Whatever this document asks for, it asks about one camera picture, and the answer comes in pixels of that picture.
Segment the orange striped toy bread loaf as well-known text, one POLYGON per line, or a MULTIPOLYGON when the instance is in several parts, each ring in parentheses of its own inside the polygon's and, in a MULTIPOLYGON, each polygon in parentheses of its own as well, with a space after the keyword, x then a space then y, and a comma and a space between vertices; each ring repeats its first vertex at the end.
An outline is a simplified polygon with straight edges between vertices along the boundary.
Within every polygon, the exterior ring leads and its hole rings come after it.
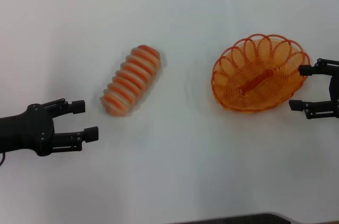
POLYGON ((133 48, 103 91, 101 103, 109 115, 124 117, 149 89, 161 68, 160 53, 147 45, 133 48))

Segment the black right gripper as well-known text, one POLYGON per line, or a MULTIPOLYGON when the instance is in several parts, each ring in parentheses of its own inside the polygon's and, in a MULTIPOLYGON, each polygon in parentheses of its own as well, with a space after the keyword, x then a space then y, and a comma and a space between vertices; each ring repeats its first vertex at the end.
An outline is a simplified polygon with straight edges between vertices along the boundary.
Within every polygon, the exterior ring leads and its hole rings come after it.
POLYGON ((300 65, 301 76, 328 75, 332 76, 329 84, 330 101, 304 102, 289 100, 292 111, 304 112, 307 119, 338 118, 339 119, 339 61, 317 59, 312 65, 300 65))

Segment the dark grey robot base edge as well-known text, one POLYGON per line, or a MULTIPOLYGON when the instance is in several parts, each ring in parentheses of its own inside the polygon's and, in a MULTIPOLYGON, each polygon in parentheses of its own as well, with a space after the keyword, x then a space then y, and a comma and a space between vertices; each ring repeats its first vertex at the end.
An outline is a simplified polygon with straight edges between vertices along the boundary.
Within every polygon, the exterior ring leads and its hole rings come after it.
POLYGON ((169 224, 300 224, 275 213, 257 213, 243 216, 222 217, 215 219, 174 222, 169 224))

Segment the orange woven plastic basket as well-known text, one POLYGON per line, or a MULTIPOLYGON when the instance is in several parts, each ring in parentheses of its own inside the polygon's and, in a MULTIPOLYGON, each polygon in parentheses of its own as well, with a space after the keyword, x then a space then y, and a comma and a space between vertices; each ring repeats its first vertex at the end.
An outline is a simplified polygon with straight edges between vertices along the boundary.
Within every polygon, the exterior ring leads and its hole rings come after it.
POLYGON ((310 62, 296 41, 278 34, 252 34, 227 48, 215 62, 212 93, 226 110, 269 110, 301 88, 307 77, 299 74, 299 66, 310 62))

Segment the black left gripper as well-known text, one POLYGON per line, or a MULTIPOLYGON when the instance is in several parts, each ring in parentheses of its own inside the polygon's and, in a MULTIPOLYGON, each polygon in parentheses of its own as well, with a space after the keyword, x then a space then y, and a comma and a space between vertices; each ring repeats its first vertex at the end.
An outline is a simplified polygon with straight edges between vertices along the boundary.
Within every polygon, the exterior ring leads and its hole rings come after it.
POLYGON ((85 101, 68 103, 64 98, 40 104, 31 104, 19 115, 0 118, 0 153, 21 149, 33 150, 38 156, 53 153, 82 151, 82 143, 99 139, 99 128, 80 132, 54 133, 52 118, 68 113, 85 112, 85 101))

